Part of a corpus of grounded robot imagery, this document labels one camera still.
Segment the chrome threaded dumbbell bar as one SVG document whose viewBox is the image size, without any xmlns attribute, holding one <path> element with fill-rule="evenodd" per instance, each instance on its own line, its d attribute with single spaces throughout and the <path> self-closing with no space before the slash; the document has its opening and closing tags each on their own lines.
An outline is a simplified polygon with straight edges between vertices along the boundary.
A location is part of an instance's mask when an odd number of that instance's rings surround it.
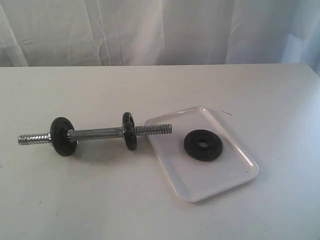
<svg viewBox="0 0 320 240">
<path fill-rule="evenodd" d="M 173 126 L 171 124 L 140 125 L 134 127 L 136 139 L 141 136 L 168 135 L 172 132 Z M 72 142 L 123 138 L 123 127 L 69 130 L 68 138 Z M 49 131 L 47 133 L 23 134 L 18 137 L 17 142 L 22 146 L 37 144 L 52 145 L 51 133 Z"/>
</svg>

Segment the white rectangular plastic tray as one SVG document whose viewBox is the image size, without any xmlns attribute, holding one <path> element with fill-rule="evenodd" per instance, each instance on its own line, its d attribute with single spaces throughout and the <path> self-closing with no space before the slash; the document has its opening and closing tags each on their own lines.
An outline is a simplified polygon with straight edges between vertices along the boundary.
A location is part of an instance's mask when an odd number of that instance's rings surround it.
<svg viewBox="0 0 320 240">
<path fill-rule="evenodd" d="M 240 143 L 216 113 L 194 106 L 146 120 L 144 126 L 171 124 L 172 133 L 148 139 L 176 195 L 195 203 L 254 180 L 259 167 L 251 151 Z M 211 161 L 194 159 L 184 149 L 184 139 L 193 130 L 215 133 L 222 141 L 221 155 Z"/>
</svg>

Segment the white backdrop curtain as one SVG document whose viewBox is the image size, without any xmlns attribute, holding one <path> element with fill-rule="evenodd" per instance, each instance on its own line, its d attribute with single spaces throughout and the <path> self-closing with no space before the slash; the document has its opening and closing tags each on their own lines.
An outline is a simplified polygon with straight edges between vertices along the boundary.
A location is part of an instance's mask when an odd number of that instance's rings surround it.
<svg viewBox="0 0 320 240">
<path fill-rule="evenodd" d="M 0 64 L 306 63 L 320 70 L 317 0 L 3 0 Z"/>
</svg>

